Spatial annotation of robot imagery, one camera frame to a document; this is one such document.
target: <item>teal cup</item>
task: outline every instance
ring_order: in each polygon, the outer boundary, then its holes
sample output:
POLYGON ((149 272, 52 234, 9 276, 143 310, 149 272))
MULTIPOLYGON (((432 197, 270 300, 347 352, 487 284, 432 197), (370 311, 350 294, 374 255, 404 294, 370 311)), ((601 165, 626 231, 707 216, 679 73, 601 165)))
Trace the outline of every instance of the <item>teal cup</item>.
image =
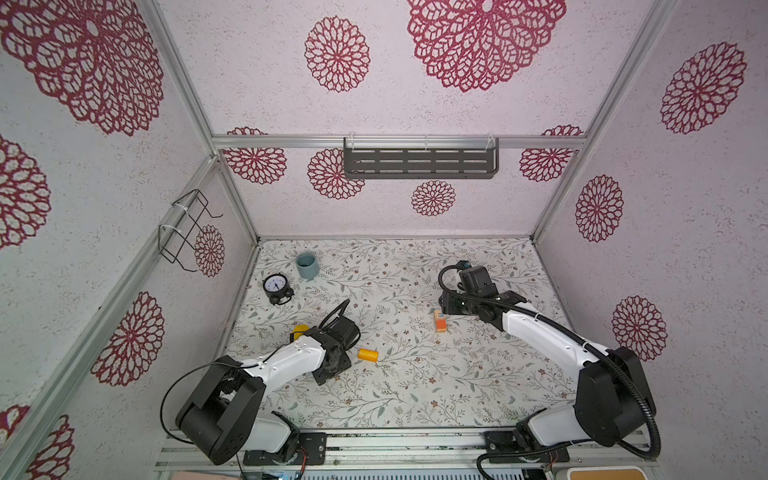
POLYGON ((320 264, 317 263, 317 257, 310 252, 305 252, 296 257, 296 268, 299 276, 305 280, 312 280, 320 273, 320 264))

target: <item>red doily pattern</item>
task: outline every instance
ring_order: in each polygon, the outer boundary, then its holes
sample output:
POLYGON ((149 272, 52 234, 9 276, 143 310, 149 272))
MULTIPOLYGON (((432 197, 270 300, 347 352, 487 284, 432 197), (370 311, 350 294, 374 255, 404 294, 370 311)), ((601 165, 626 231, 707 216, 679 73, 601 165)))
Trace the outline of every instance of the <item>red doily pattern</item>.
POLYGON ((35 159, 0 135, 0 250, 35 236, 51 211, 50 196, 35 159))
MULTIPOLYGON (((238 127, 227 134, 266 135, 250 127, 238 127)), ((277 182, 286 172, 286 156, 282 148, 236 148, 221 153, 234 173, 255 184, 277 182)))
POLYGON ((224 265, 224 240, 213 225, 206 225, 194 242, 194 259, 205 276, 214 276, 224 265))
POLYGON ((3 48, 40 91, 105 133, 149 129, 163 70, 131 0, 0 0, 3 48))
POLYGON ((413 210, 427 217, 444 214, 455 200, 453 187, 440 180, 430 180, 419 185, 411 195, 413 210))
POLYGON ((350 180, 344 175, 343 152, 338 148, 317 152, 310 159, 306 174, 315 190, 337 200, 354 197, 366 184, 365 180, 350 180))
POLYGON ((623 206, 621 189, 613 178, 593 178, 581 189, 576 202, 578 231, 591 242, 605 240, 619 226, 623 206))
POLYGON ((408 0, 414 55, 444 87, 488 90, 531 64, 565 0, 408 0))
MULTIPOLYGON (((542 135, 581 135, 584 132, 573 125, 558 125, 542 135)), ((560 177, 565 164, 574 151, 567 148, 527 148, 520 157, 520 171, 523 176, 537 182, 560 177)))
POLYGON ((126 386, 138 380, 149 370, 163 346, 164 324, 163 310, 157 300, 147 292, 139 293, 91 367, 91 373, 99 383, 112 386, 126 386))
POLYGON ((43 448, 27 468, 27 480, 61 480, 69 472, 69 461, 74 452, 69 415, 62 415, 57 428, 45 439, 43 448))
POLYGON ((726 41, 686 60, 661 99, 667 129, 688 134, 714 122, 739 94, 745 70, 744 52, 726 41))
POLYGON ((345 18, 325 17, 310 30, 304 42, 306 66, 312 76, 331 91, 348 91, 368 73, 366 37, 345 18))
POLYGON ((28 411, 29 406, 14 405, 10 409, 0 412, 0 449, 28 411))
POLYGON ((647 299, 628 296, 616 305, 614 335, 620 345, 632 349, 643 361, 655 359, 667 346, 667 323, 647 299))

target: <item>floral patterned table surface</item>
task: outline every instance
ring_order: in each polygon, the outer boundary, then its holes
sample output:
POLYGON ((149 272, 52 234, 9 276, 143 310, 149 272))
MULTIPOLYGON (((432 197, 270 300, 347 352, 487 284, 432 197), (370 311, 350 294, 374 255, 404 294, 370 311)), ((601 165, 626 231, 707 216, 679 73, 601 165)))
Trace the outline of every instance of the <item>floral patterned table surface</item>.
MULTIPOLYGON (((316 325, 347 298, 346 316, 362 333, 350 369, 323 386, 303 375, 263 400, 263 409, 300 427, 511 425, 574 397, 574 381, 553 362, 476 317, 448 316, 448 332, 435 333, 437 273, 462 259, 564 323, 529 240, 273 240, 260 248, 229 355, 270 353, 294 326, 316 325), (299 278, 293 263, 305 251, 320 264, 314 280, 299 278), (262 289, 271 273, 286 275, 296 292, 284 306, 271 305, 262 289), (359 347, 378 351, 379 361, 357 359, 359 347)), ((457 279, 445 275, 448 285, 457 279)))

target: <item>yellow cylinder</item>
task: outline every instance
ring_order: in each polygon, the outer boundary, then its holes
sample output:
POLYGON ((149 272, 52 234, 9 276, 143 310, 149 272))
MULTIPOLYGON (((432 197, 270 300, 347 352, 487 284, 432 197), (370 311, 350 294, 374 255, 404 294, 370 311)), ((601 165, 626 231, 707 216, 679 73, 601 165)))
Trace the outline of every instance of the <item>yellow cylinder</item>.
POLYGON ((296 328, 293 329, 293 341, 295 342, 296 339, 302 336, 304 332, 306 332, 309 329, 310 328, 307 325, 296 325, 296 328))
POLYGON ((357 358, 361 360, 368 360, 369 362, 378 362, 379 352, 376 352, 375 350, 360 349, 360 352, 357 354, 357 358))

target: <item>alarm clock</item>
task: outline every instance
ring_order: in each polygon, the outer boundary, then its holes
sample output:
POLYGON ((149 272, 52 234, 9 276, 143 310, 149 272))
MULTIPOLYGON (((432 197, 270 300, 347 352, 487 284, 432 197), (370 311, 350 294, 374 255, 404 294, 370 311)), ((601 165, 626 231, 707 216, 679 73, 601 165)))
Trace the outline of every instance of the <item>alarm clock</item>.
POLYGON ((273 305, 285 305, 293 297, 293 289, 288 285, 288 279, 282 273, 269 275, 262 285, 266 296, 273 305))

